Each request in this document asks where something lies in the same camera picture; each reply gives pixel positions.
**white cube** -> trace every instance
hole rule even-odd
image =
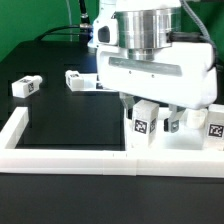
[[[65,73],[66,84],[71,91],[84,90],[84,79],[77,71],[67,71]]]
[[[203,148],[224,150],[224,105],[209,106]]]
[[[12,83],[12,94],[14,97],[26,98],[39,90],[42,78],[40,76],[26,76]]]
[[[141,100],[133,107],[132,147],[148,148],[155,138],[159,104]]]

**metal cylinder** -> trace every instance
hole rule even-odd
[[[181,27],[180,8],[116,12],[116,19],[119,46],[126,49],[169,47],[171,43],[167,41],[167,34],[180,31]]]

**cable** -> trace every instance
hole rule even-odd
[[[68,9],[68,19],[69,19],[69,25],[72,25],[72,12],[71,12],[71,6],[69,0],[66,0],[66,5]]]
[[[79,0],[79,7],[80,7],[80,12],[81,12],[81,22],[90,24],[89,16],[86,11],[85,0]]]
[[[39,35],[38,37],[35,38],[35,41],[41,41],[45,36],[48,36],[48,35],[57,35],[57,33],[54,33],[56,31],[60,31],[60,30],[66,30],[66,29],[87,29],[87,30],[91,30],[92,29],[92,26],[89,25],[89,24],[80,24],[80,25],[72,25],[72,26],[60,26],[60,27],[56,27],[56,28],[53,28],[53,29],[50,29],[48,30],[47,32]],[[88,33],[83,33],[82,35],[83,36],[88,36],[88,35],[91,35],[92,33],[91,32],[88,32]]]
[[[60,31],[60,30],[66,30],[66,29],[77,29],[80,28],[80,25],[72,25],[72,26],[60,26],[53,29],[48,30],[47,32],[41,34],[40,36],[36,37],[36,41],[42,40],[45,36],[50,35],[50,33]]]
[[[190,8],[190,6],[187,4],[187,2],[185,0],[180,0],[180,2],[181,2],[181,5],[183,6],[184,10],[187,12],[187,14],[197,24],[197,26],[201,30],[203,36],[207,39],[210,39],[210,35],[209,35],[208,30],[206,29],[205,25],[202,23],[202,21],[199,19],[199,17],[194,13],[194,11]]]
[[[217,67],[217,65],[218,65],[218,60],[219,60],[218,50],[217,50],[217,47],[216,47],[215,43],[211,39],[208,39],[204,36],[200,36],[200,40],[203,41],[203,42],[211,44],[212,47],[213,47],[215,58],[214,58],[214,63],[212,64],[211,68],[208,69],[208,71],[210,71],[213,67]]]

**white border frame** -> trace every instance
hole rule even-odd
[[[16,108],[0,133],[0,172],[224,178],[224,153],[220,151],[15,149],[27,123],[28,109]]]

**black table surface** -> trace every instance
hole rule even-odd
[[[28,106],[20,148],[121,150],[116,93],[71,93],[66,70],[96,72],[78,43],[24,42],[0,64],[0,120]],[[12,97],[11,83],[42,75],[38,93]],[[0,224],[223,224],[224,180],[182,177],[0,174]]]
[[[17,106],[29,108],[30,122],[18,148],[123,150],[123,107],[118,93],[72,92],[65,72],[96,73],[96,56],[78,42],[20,43],[0,63],[0,123]],[[11,83],[40,75],[40,91],[21,99]]]

